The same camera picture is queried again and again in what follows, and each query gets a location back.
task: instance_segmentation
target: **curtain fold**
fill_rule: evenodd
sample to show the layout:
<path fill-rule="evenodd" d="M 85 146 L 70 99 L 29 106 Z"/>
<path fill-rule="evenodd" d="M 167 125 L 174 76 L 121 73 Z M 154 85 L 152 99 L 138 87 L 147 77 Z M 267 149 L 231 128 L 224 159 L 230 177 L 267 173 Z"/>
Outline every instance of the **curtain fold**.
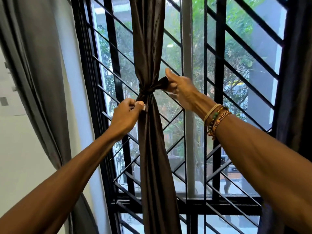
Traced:
<path fill-rule="evenodd" d="M 312 161 L 312 0 L 288 0 L 288 6 L 272 136 Z M 269 205 L 262 211 L 258 234 L 297 233 L 285 226 Z"/>
<path fill-rule="evenodd" d="M 71 159 L 57 27 L 50 0 L 0 0 L 0 41 L 41 145 L 56 169 Z M 67 233 L 98 234 L 81 194 Z"/>
<path fill-rule="evenodd" d="M 162 124 L 153 92 L 168 86 L 158 80 L 166 0 L 130 0 L 138 101 L 146 104 L 138 119 L 141 193 L 145 234 L 181 234 L 177 197 Z"/>

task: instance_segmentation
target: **person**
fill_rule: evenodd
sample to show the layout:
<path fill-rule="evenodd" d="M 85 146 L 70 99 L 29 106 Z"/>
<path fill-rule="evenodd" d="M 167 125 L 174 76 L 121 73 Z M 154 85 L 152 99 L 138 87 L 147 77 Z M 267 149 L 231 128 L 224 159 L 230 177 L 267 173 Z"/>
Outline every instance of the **person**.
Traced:
<path fill-rule="evenodd" d="M 169 69 L 166 76 L 170 96 L 204 120 L 216 103 L 201 94 L 189 78 Z M 134 99 L 120 103 L 102 136 L 0 218 L 1 233 L 57 233 L 95 169 L 114 143 L 134 127 L 142 109 L 143 102 Z M 308 185 L 312 184 L 312 163 L 231 114 L 217 126 L 215 135 L 232 163 L 285 224 L 299 233 L 312 233 L 312 188 Z"/>

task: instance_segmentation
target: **window frame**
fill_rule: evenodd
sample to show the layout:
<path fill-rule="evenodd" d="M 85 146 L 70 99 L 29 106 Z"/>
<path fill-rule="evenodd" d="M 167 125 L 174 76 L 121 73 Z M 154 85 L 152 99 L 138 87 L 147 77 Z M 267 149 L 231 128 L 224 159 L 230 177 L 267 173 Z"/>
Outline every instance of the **window frame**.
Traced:
<path fill-rule="evenodd" d="M 172 0 L 168 0 L 172 3 L 173 7 L 179 10 L 180 13 L 180 34 L 181 34 L 181 69 L 182 75 L 187 74 L 192 78 L 193 69 L 192 64 L 192 46 L 193 39 L 189 35 L 192 32 L 192 0 L 183 0 L 182 3 L 180 0 L 180 5 L 174 4 Z M 204 93 L 207 94 L 207 83 L 210 83 L 215 86 L 215 98 L 214 100 L 217 103 L 223 103 L 224 91 L 223 91 L 223 78 L 216 77 L 217 75 L 223 75 L 224 66 L 231 67 L 229 63 L 224 59 L 225 51 L 225 33 L 226 31 L 234 37 L 234 39 L 250 53 L 255 60 L 257 60 L 265 69 L 268 70 L 274 77 L 278 75 L 272 70 L 267 64 L 262 60 L 245 42 L 242 40 L 225 22 L 226 17 L 226 1 L 227 0 L 217 0 L 216 13 L 208 6 L 208 0 L 204 0 L 205 10 L 204 10 L 204 42 L 205 42 L 205 51 L 204 51 Z M 242 9 L 244 9 L 250 17 L 255 20 L 266 32 L 272 37 L 278 44 L 282 45 L 283 40 L 279 39 L 277 34 L 246 4 L 243 0 L 235 0 Z M 286 10 L 287 0 L 277 0 Z M 116 100 L 121 102 L 123 100 L 123 88 L 122 81 L 118 78 L 120 74 L 120 65 L 119 65 L 119 53 L 117 49 L 117 40 L 116 40 L 116 30 L 115 30 L 115 20 L 116 17 L 113 14 L 112 0 L 103 0 L 103 8 L 105 9 L 105 17 L 108 30 L 108 41 L 110 44 L 110 52 L 112 59 L 112 74 L 114 74 L 114 83 L 116 90 Z M 104 88 L 101 77 L 100 62 L 95 56 L 98 56 L 98 49 L 96 46 L 96 30 L 93 26 L 93 13 L 91 0 L 72 0 L 72 7 L 74 13 L 74 19 L 76 24 L 76 33 L 79 41 L 80 56 L 83 66 L 83 73 L 85 78 L 86 91 L 88 95 L 90 112 L 92 117 L 92 124 L 94 128 L 95 138 L 100 137 L 109 126 L 110 116 L 107 114 L 105 98 L 104 98 Z M 216 20 L 216 46 L 215 50 L 207 43 L 207 21 L 208 15 Z M 174 38 L 168 31 L 165 33 L 172 39 Z M 207 50 L 209 50 L 213 55 L 215 55 L 215 81 L 212 82 L 207 77 Z M 175 72 L 175 70 L 166 62 L 162 62 Z M 231 70 L 238 78 L 243 79 L 243 77 L 233 68 Z M 249 82 L 246 85 L 254 91 L 264 102 L 268 104 L 268 100 L 260 94 L 254 86 Z M 185 112 L 183 110 L 184 116 L 184 165 L 185 165 L 185 180 L 192 179 L 192 174 L 194 174 L 194 164 L 191 163 L 194 160 L 193 150 L 193 114 Z M 131 156 L 130 156 L 130 147 L 129 139 L 131 135 L 126 135 L 122 139 L 123 149 L 124 149 L 124 161 L 126 171 L 131 175 Z M 221 167 L 221 146 L 217 140 L 213 143 L 213 151 L 207 154 L 207 137 L 204 137 L 204 161 L 208 157 L 213 155 L 213 172 L 216 172 Z M 127 175 L 127 184 L 129 192 L 119 192 L 119 189 L 114 185 L 114 179 L 116 179 L 116 170 L 114 163 L 110 160 L 113 158 L 113 150 L 110 150 L 108 155 L 100 164 L 102 181 L 105 191 L 105 198 L 108 208 L 108 216 L 110 220 L 110 225 L 112 233 L 123 233 L 121 226 L 124 226 L 120 213 L 142 213 L 142 206 L 140 206 L 132 195 L 135 195 L 134 183 L 135 180 L 133 177 Z M 204 162 L 204 174 L 207 172 L 207 163 Z M 187 225 L 188 233 L 197 233 L 198 232 L 198 215 L 204 215 L 204 220 L 206 220 L 206 215 L 242 215 L 242 212 L 245 215 L 251 216 L 260 216 L 262 203 L 261 197 L 251 197 L 248 194 L 245 196 L 226 196 L 228 201 L 225 201 L 218 193 L 220 190 L 220 173 L 217 173 L 212 178 L 212 186 L 216 190 L 213 190 L 212 198 L 207 199 L 207 190 L 204 189 L 204 198 L 199 199 L 198 197 L 189 195 L 188 190 L 192 190 L 192 182 L 186 182 L 186 197 L 178 198 L 177 204 L 180 214 L 186 214 L 186 219 L 182 220 Z"/>

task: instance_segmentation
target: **curtain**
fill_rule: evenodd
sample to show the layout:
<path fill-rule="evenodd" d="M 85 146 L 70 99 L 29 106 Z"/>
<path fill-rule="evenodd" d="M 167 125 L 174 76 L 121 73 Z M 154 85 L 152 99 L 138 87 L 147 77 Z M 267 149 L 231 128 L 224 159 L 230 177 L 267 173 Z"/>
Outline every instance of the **curtain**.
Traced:
<path fill-rule="evenodd" d="M 312 105 L 312 0 L 289 0 L 280 81 L 272 136 L 312 161 L 309 119 Z M 269 205 L 263 208 L 258 234 L 297 233 Z"/>
<path fill-rule="evenodd" d="M 130 0 L 135 74 L 139 80 L 138 101 L 146 112 L 138 119 L 141 192 L 145 234 L 181 234 L 177 197 L 162 124 L 153 92 L 168 85 L 158 80 L 165 20 L 165 0 Z"/>
<path fill-rule="evenodd" d="M 71 159 L 61 51 L 51 0 L 0 0 L 0 40 L 29 120 L 56 169 Z M 97 234 L 81 194 L 67 233 Z"/>

